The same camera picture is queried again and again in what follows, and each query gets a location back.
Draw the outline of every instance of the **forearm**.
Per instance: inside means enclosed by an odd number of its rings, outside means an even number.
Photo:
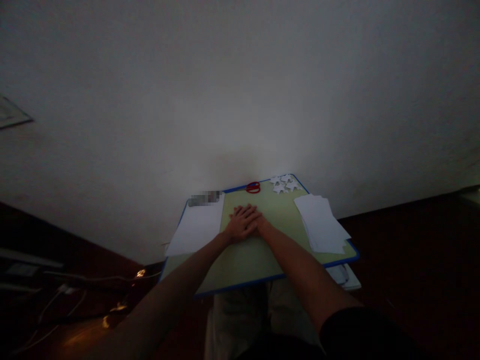
[[[145,359],[178,320],[210,267],[229,245],[218,234],[190,256],[133,309],[131,314],[88,355],[88,359]]]
[[[271,224],[260,231],[317,331],[337,311],[362,306],[305,249]]]

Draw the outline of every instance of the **black sleeve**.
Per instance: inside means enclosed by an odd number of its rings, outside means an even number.
[[[328,359],[429,359],[398,326],[366,307],[330,316],[320,342]]]

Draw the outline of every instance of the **hand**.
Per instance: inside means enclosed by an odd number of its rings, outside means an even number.
[[[247,207],[234,207],[234,213],[230,215],[230,222],[224,233],[228,235],[233,243],[238,243],[250,237],[257,229],[255,219],[262,216],[256,211],[257,207],[248,204]]]
[[[238,210],[242,209],[242,206],[234,207],[233,210],[236,212]],[[256,223],[256,229],[250,234],[252,238],[262,238],[262,233],[267,229],[267,227],[270,225],[270,223],[267,221],[267,219],[263,216],[263,214],[255,209],[254,213],[260,214],[259,217],[255,219]]]

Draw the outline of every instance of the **stack of paper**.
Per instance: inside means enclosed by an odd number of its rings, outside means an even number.
[[[328,199],[309,194],[294,201],[311,249],[316,253],[345,254],[345,240],[351,236],[334,218]]]
[[[207,245],[220,231],[225,195],[204,206],[185,206],[180,224],[165,252],[166,256],[194,253]]]

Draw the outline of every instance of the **table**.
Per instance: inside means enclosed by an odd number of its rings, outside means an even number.
[[[302,183],[293,176],[302,189],[289,193],[276,194],[270,179],[260,181],[261,191],[250,194],[240,190],[240,186],[225,190],[225,200],[221,218],[220,231],[223,231],[230,221],[229,214],[234,207],[246,206],[248,203],[257,205],[258,210],[276,228],[294,239],[301,247],[307,250],[324,267],[351,263],[359,258],[359,253],[350,240],[343,247],[345,254],[312,252],[309,238],[305,232],[302,216],[294,203],[294,199],[309,194]],[[159,281],[170,274],[192,254],[170,256],[165,260]],[[230,245],[216,259],[198,288],[195,297],[203,297],[237,289],[240,287],[284,278],[279,264],[275,260],[269,246],[261,238],[249,238],[246,241]]]

